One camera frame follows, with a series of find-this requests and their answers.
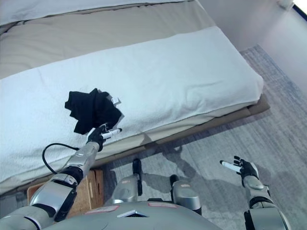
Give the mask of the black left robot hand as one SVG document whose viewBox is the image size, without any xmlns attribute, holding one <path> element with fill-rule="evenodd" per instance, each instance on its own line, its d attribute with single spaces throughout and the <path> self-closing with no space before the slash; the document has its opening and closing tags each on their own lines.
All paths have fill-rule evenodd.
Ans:
<svg viewBox="0 0 307 230">
<path fill-rule="evenodd" d="M 103 149 L 103 144 L 107 139 L 122 132 L 121 128 L 111 129 L 109 123 L 102 124 L 97 128 L 93 128 L 87 135 L 87 142 L 95 142 L 99 145 L 98 152 Z"/>
</svg>

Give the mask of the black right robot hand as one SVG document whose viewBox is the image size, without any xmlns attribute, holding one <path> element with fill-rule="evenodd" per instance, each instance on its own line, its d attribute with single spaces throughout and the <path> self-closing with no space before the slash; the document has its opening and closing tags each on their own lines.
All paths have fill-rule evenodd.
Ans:
<svg viewBox="0 0 307 230">
<path fill-rule="evenodd" d="M 242 182 L 247 176 L 254 176 L 259 179 L 259 172 L 254 163 L 244 160 L 239 156 L 234 156 L 233 163 L 220 160 L 220 164 L 241 176 Z"/>
</svg>

